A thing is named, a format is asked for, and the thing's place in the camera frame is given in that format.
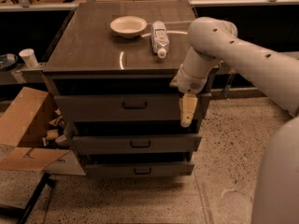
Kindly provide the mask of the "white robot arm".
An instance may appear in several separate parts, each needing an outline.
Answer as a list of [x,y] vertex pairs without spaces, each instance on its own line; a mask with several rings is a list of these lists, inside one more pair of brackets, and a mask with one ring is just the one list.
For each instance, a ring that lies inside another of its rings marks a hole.
[[299,224],[299,61],[237,37],[229,21],[201,17],[188,29],[189,52],[171,81],[183,94],[180,124],[188,127],[196,94],[225,62],[292,115],[271,138],[257,178],[251,224]]

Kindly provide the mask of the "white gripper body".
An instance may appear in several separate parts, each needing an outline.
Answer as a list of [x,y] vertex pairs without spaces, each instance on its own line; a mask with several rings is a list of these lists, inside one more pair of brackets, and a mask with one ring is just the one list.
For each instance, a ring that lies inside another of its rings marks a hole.
[[177,87],[182,93],[199,93],[206,85],[207,78],[193,77],[189,75],[183,65],[180,66],[177,75]]

